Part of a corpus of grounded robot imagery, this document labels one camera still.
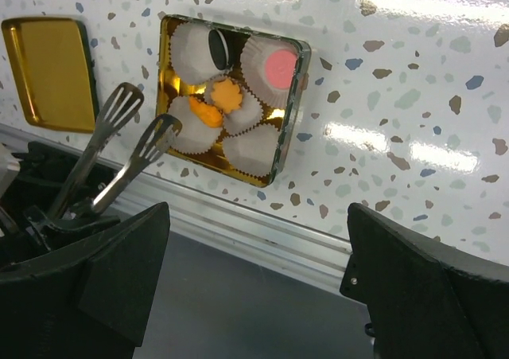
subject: black plastic bracket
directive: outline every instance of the black plastic bracket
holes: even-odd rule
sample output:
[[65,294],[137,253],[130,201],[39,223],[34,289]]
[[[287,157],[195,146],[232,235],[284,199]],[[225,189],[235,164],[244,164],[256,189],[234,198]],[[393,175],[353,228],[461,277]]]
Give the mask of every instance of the black plastic bracket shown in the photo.
[[340,285],[340,293],[354,301],[366,303],[363,293],[363,283],[359,278],[359,269],[357,268],[356,257],[351,254],[348,260],[347,269],[344,272],[343,280]]

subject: pink frosting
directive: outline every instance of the pink frosting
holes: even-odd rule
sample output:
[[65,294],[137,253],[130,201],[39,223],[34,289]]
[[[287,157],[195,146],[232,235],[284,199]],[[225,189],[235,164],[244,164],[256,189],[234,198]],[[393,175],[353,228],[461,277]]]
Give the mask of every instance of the pink frosting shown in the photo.
[[275,88],[286,90],[292,84],[297,56],[289,50],[274,51],[265,62],[265,76]]

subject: black holder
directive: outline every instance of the black holder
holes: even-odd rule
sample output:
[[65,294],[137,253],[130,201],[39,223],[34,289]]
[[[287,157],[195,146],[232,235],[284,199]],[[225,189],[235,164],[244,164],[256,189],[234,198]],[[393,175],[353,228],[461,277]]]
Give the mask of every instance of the black holder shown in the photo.
[[[77,157],[38,142],[0,200],[0,357],[128,359],[142,345],[169,236],[161,203],[117,216],[50,220]],[[74,201],[114,177],[96,165]]]
[[353,256],[340,291],[367,304],[375,357],[509,357],[509,267],[413,232],[361,204],[348,209],[348,232]]
[[[20,172],[0,200],[0,271],[8,265],[44,255],[120,222],[118,217],[48,220],[45,211],[60,191],[78,157],[30,142],[27,153],[15,153]],[[74,201],[95,197],[115,175],[96,164]]]

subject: white paper cup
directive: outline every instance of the white paper cup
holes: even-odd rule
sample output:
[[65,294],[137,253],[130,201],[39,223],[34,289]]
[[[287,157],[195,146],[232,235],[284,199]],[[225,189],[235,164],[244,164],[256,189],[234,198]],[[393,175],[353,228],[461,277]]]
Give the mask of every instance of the white paper cup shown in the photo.
[[169,41],[173,70],[186,84],[202,84],[226,70],[218,70],[208,47],[210,28],[197,23],[179,25]]
[[188,98],[178,96],[169,105],[168,113],[182,123],[182,131],[175,138],[172,148],[182,154],[203,154],[212,148],[223,128],[211,128],[204,124],[189,108]]
[[276,127],[262,124],[241,135],[225,138],[223,153],[238,171],[262,178],[272,169],[278,138]]
[[272,108],[285,109],[289,88],[276,88],[268,81],[265,72],[268,58],[279,50],[297,55],[295,48],[287,42],[251,36],[240,54],[240,68],[247,86],[256,97]]

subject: gray floor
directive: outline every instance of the gray floor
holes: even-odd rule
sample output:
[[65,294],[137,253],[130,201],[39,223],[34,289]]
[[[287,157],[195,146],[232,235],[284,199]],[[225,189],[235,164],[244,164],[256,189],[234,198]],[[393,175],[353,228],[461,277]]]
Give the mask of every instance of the gray floor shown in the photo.
[[174,233],[135,359],[370,359],[365,313],[339,296]]

